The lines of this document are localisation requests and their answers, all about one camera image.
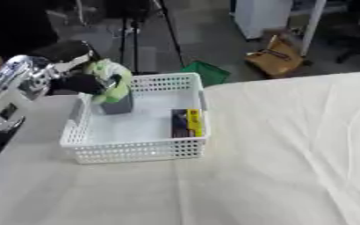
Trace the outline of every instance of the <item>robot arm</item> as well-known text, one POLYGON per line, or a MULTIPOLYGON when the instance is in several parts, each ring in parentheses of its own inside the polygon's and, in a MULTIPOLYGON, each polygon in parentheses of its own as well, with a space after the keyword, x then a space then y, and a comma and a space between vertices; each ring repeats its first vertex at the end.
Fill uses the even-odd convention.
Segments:
POLYGON ((102 93, 104 82, 83 74, 85 65, 99 59, 87 43, 71 40, 7 61, 0 68, 0 152, 37 99, 59 89, 102 93))

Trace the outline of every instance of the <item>tripod leg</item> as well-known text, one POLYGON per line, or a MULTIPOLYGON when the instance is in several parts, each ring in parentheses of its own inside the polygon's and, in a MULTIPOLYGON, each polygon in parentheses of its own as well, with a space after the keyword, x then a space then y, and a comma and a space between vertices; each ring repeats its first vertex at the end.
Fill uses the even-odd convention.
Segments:
POLYGON ((135 75, 139 75, 139 49, 138 49, 138 16, 133 16, 133 67, 135 75))
POLYGON ((126 15, 123 15, 123 28, 121 28, 120 64, 124 64, 124 53, 126 51, 126 15))
POLYGON ((178 44, 178 41, 177 41, 177 38, 176 38, 176 35, 175 35, 175 31, 173 30, 172 23, 170 22, 168 8, 166 7, 166 4, 165 4, 164 0, 159 0, 159 1, 160 1, 160 4, 161 4, 161 7, 162 7, 163 16, 165 17, 165 20, 166 20, 166 22, 168 24, 168 28, 169 28, 170 36, 171 36, 172 41, 173 41, 173 45, 175 46, 175 49, 177 51, 178 60, 180 61, 181 66, 184 67, 182 49, 180 48, 180 45, 178 44))

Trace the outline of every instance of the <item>floor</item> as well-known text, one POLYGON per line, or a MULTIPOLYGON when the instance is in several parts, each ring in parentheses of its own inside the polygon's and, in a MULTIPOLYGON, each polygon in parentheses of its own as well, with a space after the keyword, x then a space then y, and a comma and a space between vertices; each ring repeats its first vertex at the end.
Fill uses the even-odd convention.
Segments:
MULTIPOLYGON (((166 0, 176 29, 176 36, 184 52, 186 62, 200 60, 231 72, 228 83, 254 81, 264 75, 245 64, 247 52, 263 48, 263 42, 246 42, 233 19, 228 15, 228 0, 166 0)), ((119 38, 113 33, 119 29, 119 21, 106 19, 92 25, 54 24, 63 39, 89 41, 99 53, 119 60, 119 38)), ((173 48, 167 24, 158 15, 151 17, 140 31, 140 71, 176 72, 180 64, 173 48)), ((132 36, 128 37, 126 65, 133 66, 132 36)), ((333 73, 360 71, 360 56, 344 64, 335 63, 342 49, 328 46, 324 39, 314 40, 308 58, 311 67, 297 69, 291 76, 317 76, 333 73)))

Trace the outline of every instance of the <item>chair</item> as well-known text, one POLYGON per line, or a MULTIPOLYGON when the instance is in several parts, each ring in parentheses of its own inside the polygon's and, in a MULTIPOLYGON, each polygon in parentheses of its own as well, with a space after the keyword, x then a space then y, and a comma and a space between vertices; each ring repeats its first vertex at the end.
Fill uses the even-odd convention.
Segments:
POLYGON ((86 7, 82 0, 49 0, 47 1, 48 14, 64 19, 64 24, 69 23, 69 11, 77 11, 77 16, 81 25, 87 25, 84 13, 86 11, 95 12, 97 8, 86 7))
POLYGON ((348 23, 329 27, 329 44, 346 48, 345 52, 336 58, 337 63, 344 63, 350 57, 360 54, 360 0, 349 3, 349 12, 345 14, 348 23))

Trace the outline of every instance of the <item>table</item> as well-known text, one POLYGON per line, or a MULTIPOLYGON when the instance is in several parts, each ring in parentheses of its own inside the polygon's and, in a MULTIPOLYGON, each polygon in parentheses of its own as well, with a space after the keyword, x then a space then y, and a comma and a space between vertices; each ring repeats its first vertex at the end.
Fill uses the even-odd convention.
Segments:
POLYGON ((78 165, 75 97, 44 98, 0 155, 0 225, 360 225, 360 73, 213 86, 199 159, 78 165))

